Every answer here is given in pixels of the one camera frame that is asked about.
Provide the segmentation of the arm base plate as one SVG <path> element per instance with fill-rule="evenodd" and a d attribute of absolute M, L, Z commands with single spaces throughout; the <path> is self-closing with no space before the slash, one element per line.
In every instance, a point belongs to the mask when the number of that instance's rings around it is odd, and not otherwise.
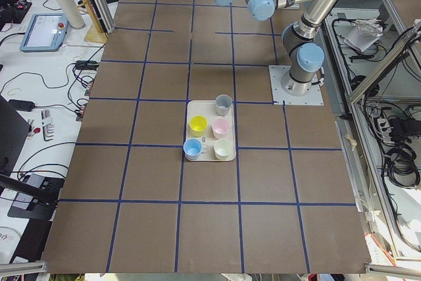
<path fill-rule="evenodd" d="M 320 80 L 316 73 L 311 82 L 294 82 L 288 65 L 270 65 L 270 85 L 272 100 L 275 105 L 323 106 Z"/>

